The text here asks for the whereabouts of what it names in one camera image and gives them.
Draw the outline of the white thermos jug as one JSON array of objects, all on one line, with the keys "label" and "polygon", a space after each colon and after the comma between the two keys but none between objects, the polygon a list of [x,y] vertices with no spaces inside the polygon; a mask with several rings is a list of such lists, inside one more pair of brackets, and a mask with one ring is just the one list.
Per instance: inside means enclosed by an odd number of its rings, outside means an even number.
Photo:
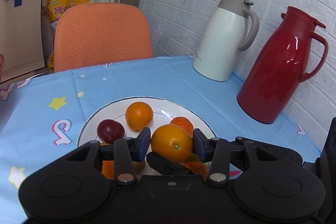
[{"label": "white thermos jug", "polygon": [[234,70],[239,52],[246,51],[260,21],[250,0],[220,0],[210,17],[193,68],[204,77],[224,82]]}]

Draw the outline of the dark red plum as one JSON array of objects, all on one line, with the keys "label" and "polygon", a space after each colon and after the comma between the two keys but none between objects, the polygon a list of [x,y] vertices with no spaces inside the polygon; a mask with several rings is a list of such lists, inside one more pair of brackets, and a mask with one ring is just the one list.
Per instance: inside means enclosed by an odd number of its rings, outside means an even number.
[{"label": "dark red plum", "polygon": [[105,119],[98,124],[97,135],[105,143],[113,144],[125,136],[125,129],[119,122]]}]

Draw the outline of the orange chair near wall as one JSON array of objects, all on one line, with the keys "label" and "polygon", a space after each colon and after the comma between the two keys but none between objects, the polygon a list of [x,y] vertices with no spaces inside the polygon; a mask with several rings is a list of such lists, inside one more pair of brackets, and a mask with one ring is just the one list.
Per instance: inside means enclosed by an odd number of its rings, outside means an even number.
[{"label": "orange chair near wall", "polygon": [[55,72],[152,57],[147,18],[131,5],[77,5],[67,10],[56,26]]}]

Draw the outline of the pink glass bowl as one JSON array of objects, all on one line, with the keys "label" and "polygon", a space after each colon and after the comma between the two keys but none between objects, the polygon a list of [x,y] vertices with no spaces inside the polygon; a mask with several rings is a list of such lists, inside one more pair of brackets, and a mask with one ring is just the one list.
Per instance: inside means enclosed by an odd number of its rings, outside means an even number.
[{"label": "pink glass bowl", "polygon": [[2,80],[3,67],[5,65],[5,58],[3,54],[0,53],[0,82]]}]

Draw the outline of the red thermos jug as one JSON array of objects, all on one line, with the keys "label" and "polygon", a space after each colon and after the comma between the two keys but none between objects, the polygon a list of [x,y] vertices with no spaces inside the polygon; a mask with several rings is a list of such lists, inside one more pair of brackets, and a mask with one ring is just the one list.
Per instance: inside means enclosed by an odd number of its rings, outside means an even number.
[{"label": "red thermos jug", "polygon": [[[327,40],[315,33],[317,26],[326,27],[318,19],[293,6],[281,17],[282,23],[265,43],[237,95],[239,106],[263,124],[272,124],[298,85],[319,72],[329,50]],[[318,65],[307,73],[313,40],[324,51]]]}]

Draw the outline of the brown cardboard box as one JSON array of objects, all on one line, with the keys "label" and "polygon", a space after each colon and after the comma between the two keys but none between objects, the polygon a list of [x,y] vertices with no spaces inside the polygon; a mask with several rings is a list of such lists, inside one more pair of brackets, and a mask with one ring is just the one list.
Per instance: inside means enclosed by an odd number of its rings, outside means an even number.
[{"label": "brown cardboard box", "polygon": [[42,0],[1,0],[2,81],[45,66],[41,8]]}]

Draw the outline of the longan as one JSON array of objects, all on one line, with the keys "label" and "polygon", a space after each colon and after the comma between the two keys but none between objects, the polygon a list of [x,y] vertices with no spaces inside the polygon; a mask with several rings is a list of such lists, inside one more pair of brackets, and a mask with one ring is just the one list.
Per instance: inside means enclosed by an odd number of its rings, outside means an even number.
[{"label": "longan", "polygon": [[139,172],[141,172],[142,170],[145,169],[146,161],[145,160],[140,161],[140,162],[139,161],[133,161],[132,166],[134,168],[135,173],[139,173]]}]

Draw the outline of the large orange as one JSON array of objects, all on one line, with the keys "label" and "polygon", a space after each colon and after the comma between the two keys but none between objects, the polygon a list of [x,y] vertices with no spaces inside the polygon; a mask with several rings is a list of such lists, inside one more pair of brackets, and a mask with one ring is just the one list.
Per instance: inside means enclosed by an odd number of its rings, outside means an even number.
[{"label": "large orange", "polygon": [[142,131],[153,120],[153,109],[145,102],[134,102],[125,112],[127,125],[133,131]]},{"label": "large orange", "polygon": [[193,150],[193,139],[183,128],[164,124],[151,136],[151,150],[173,162],[185,161]]}]

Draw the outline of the blue cartoon tablecloth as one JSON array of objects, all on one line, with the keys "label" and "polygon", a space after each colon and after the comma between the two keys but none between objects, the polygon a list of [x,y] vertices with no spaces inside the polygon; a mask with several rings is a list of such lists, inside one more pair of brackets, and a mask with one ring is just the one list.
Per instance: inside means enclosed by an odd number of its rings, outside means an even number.
[{"label": "blue cartoon tablecloth", "polygon": [[270,125],[250,118],[238,105],[237,76],[220,83],[204,78],[192,59],[157,57],[98,65],[22,80],[1,87],[1,223],[22,223],[18,182],[72,151],[86,120],[120,98],[159,97],[192,110],[215,134],[237,136],[297,151],[314,162],[321,149],[303,132],[303,124],[282,114]]}]

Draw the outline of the yellow snack bag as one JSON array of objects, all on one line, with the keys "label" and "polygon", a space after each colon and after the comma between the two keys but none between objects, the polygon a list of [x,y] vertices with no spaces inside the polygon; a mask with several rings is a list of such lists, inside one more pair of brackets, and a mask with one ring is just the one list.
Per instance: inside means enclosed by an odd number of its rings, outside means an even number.
[{"label": "yellow snack bag", "polygon": [[51,25],[55,29],[52,61],[55,72],[62,72],[77,66],[76,48],[80,45],[80,23],[83,23],[85,9],[71,7],[88,4],[90,0],[48,0],[47,10]]}]

